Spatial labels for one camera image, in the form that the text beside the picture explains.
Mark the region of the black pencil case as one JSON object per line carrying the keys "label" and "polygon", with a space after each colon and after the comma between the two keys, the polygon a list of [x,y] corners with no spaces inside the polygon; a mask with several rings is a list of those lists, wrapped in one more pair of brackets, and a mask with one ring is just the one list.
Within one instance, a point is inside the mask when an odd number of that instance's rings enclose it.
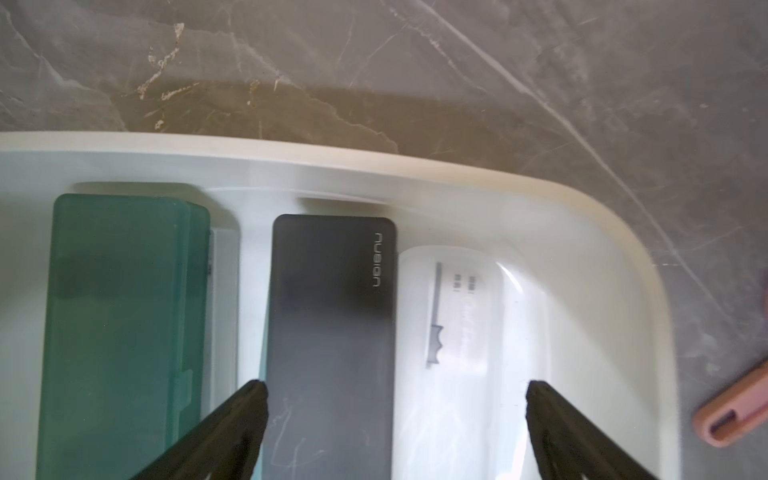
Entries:
{"label": "black pencil case", "polygon": [[396,243],[381,217],[275,220],[262,478],[390,477]]}

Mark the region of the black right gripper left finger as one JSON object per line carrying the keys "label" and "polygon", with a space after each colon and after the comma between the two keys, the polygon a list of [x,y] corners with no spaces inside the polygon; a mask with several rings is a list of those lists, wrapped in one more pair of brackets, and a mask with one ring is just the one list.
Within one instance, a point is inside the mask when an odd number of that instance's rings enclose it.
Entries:
{"label": "black right gripper left finger", "polygon": [[267,423],[267,386],[251,380],[135,477],[249,479]]}

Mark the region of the clear rounded pencil case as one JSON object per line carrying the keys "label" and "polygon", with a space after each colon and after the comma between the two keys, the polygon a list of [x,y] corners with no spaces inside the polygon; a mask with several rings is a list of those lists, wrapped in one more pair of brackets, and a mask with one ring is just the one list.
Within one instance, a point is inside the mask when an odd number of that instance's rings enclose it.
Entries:
{"label": "clear rounded pencil case", "polygon": [[547,370],[546,309],[522,263],[411,248],[396,319],[393,477],[537,478],[526,391]]}

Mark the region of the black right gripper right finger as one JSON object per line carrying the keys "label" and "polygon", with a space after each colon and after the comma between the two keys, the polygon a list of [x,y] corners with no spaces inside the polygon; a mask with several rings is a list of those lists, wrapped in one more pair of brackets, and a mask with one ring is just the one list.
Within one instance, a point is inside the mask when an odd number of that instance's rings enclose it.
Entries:
{"label": "black right gripper right finger", "polygon": [[625,452],[545,381],[526,391],[526,422],[543,479],[652,479]]}

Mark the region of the dark green pencil case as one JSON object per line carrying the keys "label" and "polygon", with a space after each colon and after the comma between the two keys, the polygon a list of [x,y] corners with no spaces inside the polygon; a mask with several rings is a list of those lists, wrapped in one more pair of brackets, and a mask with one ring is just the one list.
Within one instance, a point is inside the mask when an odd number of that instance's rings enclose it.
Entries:
{"label": "dark green pencil case", "polygon": [[56,200],[38,478],[129,479],[198,424],[209,243],[187,201]]}

